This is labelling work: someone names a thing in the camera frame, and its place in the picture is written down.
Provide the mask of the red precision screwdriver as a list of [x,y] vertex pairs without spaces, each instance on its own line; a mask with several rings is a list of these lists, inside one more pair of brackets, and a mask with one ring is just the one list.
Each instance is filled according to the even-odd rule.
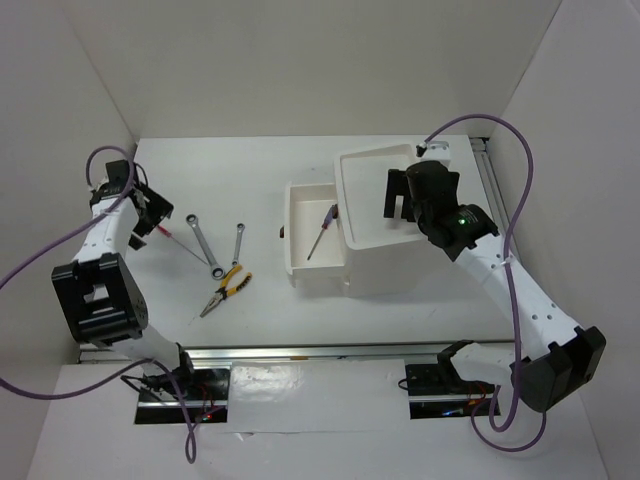
[[171,240],[172,242],[174,242],[176,245],[178,245],[181,249],[183,249],[184,251],[186,251],[187,253],[189,253],[191,256],[193,256],[194,258],[196,258],[198,261],[200,261],[201,263],[203,263],[204,265],[207,265],[207,261],[202,258],[200,255],[196,254],[191,248],[189,248],[187,245],[185,245],[183,242],[181,242],[179,239],[177,239],[175,237],[175,235],[173,233],[171,233],[169,230],[167,230],[166,228],[158,225],[155,230],[160,233],[161,235],[163,235],[165,238],[168,238],[169,240]]

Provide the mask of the purple precision screwdriver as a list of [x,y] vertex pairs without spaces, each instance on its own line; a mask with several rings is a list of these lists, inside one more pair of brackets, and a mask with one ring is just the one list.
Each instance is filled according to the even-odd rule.
[[307,261],[310,261],[313,254],[315,253],[315,250],[318,247],[318,244],[320,242],[320,240],[322,239],[325,231],[328,229],[328,227],[330,226],[330,224],[338,217],[338,204],[333,204],[329,207],[323,221],[320,227],[320,232],[318,233],[312,247],[311,250],[309,252],[309,254],[306,257]]

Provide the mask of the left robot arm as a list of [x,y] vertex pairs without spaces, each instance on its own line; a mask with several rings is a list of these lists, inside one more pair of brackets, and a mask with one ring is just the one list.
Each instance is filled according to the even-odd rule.
[[145,246],[173,205],[141,183],[125,160],[106,164],[106,182],[92,193],[92,225],[73,260],[52,271],[52,284],[72,337],[132,361],[147,359],[142,382],[176,399],[196,390],[185,349],[149,323],[149,309],[125,257]]

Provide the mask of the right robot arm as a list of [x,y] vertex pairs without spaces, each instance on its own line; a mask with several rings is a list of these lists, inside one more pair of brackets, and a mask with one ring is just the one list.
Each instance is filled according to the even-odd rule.
[[415,223],[507,319],[519,322],[520,334],[511,352],[471,340],[450,345],[437,356],[436,379],[448,392],[469,382],[511,384],[530,409],[546,412],[592,379],[606,339],[563,312],[505,251],[505,236],[481,207],[459,203],[459,180],[459,173],[438,161],[391,169],[383,215]]

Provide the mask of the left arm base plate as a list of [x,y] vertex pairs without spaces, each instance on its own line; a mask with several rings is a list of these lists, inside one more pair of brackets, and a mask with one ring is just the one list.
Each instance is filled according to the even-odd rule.
[[[228,420],[231,368],[221,366],[194,371],[192,381],[182,386],[188,417],[195,424],[222,424]],[[151,386],[144,377],[125,375],[123,382],[137,394],[136,425],[183,424],[184,416],[177,394],[169,382]]]

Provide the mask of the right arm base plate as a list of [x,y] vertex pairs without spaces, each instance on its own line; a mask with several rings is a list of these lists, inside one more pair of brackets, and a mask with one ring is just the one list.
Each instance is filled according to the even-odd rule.
[[469,417],[476,407],[487,416],[495,392],[484,382],[446,380],[436,364],[407,364],[397,386],[408,394],[412,420]]

